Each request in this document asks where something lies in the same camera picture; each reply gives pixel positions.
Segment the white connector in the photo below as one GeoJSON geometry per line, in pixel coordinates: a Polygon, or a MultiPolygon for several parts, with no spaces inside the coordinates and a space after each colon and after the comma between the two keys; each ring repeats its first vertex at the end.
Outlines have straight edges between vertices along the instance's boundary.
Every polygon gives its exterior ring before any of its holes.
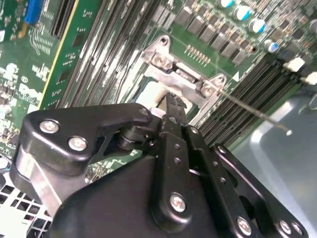
{"type": "Polygon", "coordinates": [[[289,61],[288,63],[285,63],[283,66],[292,72],[298,72],[301,69],[301,67],[304,66],[304,64],[305,61],[302,58],[297,57],[289,61]]]}
{"type": "Polygon", "coordinates": [[[306,78],[301,78],[304,83],[309,85],[316,85],[317,84],[317,72],[312,72],[306,78]]]}

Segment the integrated circuit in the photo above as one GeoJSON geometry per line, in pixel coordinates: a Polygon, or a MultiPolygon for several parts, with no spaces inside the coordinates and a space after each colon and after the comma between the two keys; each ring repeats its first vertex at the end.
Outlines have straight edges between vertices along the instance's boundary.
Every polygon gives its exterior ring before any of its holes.
{"type": "Polygon", "coordinates": [[[186,26],[188,22],[190,21],[191,15],[192,15],[192,11],[188,7],[184,7],[179,12],[179,15],[175,19],[175,22],[181,26],[186,26]]]}
{"type": "Polygon", "coordinates": [[[215,29],[209,25],[201,34],[200,39],[203,42],[208,43],[214,35],[215,35],[215,29]]]}
{"type": "Polygon", "coordinates": [[[204,25],[204,21],[200,16],[195,17],[193,22],[188,26],[187,30],[190,33],[197,34],[201,29],[202,26],[204,25]]]}
{"type": "Polygon", "coordinates": [[[227,47],[221,52],[221,55],[230,58],[233,53],[236,51],[237,47],[234,43],[230,42],[227,47]]]}
{"type": "Polygon", "coordinates": [[[232,60],[235,65],[240,65],[248,55],[244,51],[240,51],[238,55],[232,60]]]}
{"type": "Polygon", "coordinates": [[[284,20],[282,24],[279,26],[282,30],[284,30],[289,25],[289,21],[284,20]]]}
{"type": "Polygon", "coordinates": [[[271,39],[274,41],[279,41],[284,36],[283,32],[279,29],[274,29],[271,34],[271,39]]]}
{"type": "Polygon", "coordinates": [[[295,38],[295,39],[301,39],[304,35],[304,32],[302,29],[297,29],[296,31],[294,31],[294,33],[292,34],[292,36],[295,38]]]}
{"type": "Polygon", "coordinates": [[[213,41],[211,47],[214,48],[216,51],[219,51],[225,42],[226,38],[224,37],[224,35],[219,34],[218,37],[213,41]]]}
{"type": "Polygon", "coordinates": [[[210,25],[215,25],[215,23],[218,21],[219,17],[216,15],[212,16],[209,20],[210,25]]]}

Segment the blue capacitor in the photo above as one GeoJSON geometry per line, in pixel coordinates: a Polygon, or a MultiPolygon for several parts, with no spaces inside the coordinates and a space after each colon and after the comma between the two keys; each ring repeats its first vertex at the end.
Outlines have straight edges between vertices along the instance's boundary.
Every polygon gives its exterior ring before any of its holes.
{"type": "Polygon", "coordinates": [[[250,8],[248,6],[243,5],[237,6],[233,10],[233,16],[237,20],[245,21],[250,16],[250,8]]]}

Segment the expansion card slot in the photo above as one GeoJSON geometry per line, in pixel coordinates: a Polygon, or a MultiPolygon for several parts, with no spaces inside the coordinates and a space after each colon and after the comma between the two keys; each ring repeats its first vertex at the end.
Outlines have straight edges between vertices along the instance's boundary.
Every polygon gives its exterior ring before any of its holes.
{"type": "Polygon", "coordinates": [[[69,21],[75,0],[60,0],[59,8],[53,21],[51,35],[61,39],[69,21]]]}

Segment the white label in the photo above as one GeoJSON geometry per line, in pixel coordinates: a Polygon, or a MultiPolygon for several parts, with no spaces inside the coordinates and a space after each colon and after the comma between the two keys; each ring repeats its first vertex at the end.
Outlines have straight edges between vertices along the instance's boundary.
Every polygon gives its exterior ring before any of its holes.
{"type": "Polygon", "coordinates": [[[4,41],[5,30],[0,31],[0,42],[4,41]]]}
{"type": "Polygon", "coordinates": [[[236,81],[236,82],[239,82],[239,81],[240,81],[239,72],[237,72],[237,73],[233,76],[232,79],[233,79],[234,81],[236,81]]]}

